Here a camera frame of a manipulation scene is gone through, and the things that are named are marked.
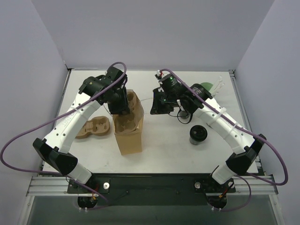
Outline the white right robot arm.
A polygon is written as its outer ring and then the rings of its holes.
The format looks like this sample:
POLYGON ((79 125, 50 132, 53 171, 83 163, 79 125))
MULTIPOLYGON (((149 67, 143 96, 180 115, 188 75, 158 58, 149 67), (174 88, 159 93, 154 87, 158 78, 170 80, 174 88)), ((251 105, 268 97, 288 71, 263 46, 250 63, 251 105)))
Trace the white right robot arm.
POLYGON ((216 131, 231 147, 233 153, 223 165, 219 165, 208 179, 208 187, 219 191, 235 175, 244 175, 256 159, 264 143, 237 129, 236 122, 221 107, 214 94, 201 84, 184 86, 171 73, 164 75, 158 71, 155 75, 159 87, 153 90, 152 115, 169 114, 178 107, 180 111, 196 116, 216 131))

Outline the black paper coffee cup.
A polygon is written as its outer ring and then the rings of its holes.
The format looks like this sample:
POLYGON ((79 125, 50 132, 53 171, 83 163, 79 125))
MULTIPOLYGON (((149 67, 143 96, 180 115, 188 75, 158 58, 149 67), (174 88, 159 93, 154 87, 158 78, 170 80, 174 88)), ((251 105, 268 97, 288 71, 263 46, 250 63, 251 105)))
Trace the black paper coffee cup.
POLYGON ((206 140, 207 137, 193 137, 190 136, 189 141, 192 145, 199 145, 206 140))

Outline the brown paper bag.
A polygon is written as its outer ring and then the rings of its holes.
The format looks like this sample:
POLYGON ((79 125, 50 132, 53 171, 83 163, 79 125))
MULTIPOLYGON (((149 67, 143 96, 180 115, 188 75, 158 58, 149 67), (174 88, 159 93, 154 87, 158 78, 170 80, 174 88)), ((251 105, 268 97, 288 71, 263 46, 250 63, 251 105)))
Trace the brown paper bag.
POLYGON ((137 94, 127 90, 129 114, 112 116, 114 136, 121 155, 139 153, 143 151, 142 132, 144 108, 137 94))

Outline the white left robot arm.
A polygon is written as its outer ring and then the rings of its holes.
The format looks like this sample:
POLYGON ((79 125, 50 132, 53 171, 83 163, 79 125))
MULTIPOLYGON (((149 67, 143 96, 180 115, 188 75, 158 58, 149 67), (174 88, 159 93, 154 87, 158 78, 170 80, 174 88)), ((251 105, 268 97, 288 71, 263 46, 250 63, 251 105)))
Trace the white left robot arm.
POLYGON ((70 147, 80 129, 89 117, 103 104, 107 104, 112 115, 130 113, 127 99, 127 74, 112 64, 105 75, 86 78, 64 119, 44 138, 37 138, 33 147, 39 156, 64 176, 78 181, 78 187, 85 193, 95 187, 95 176, 69 153, 70 147))

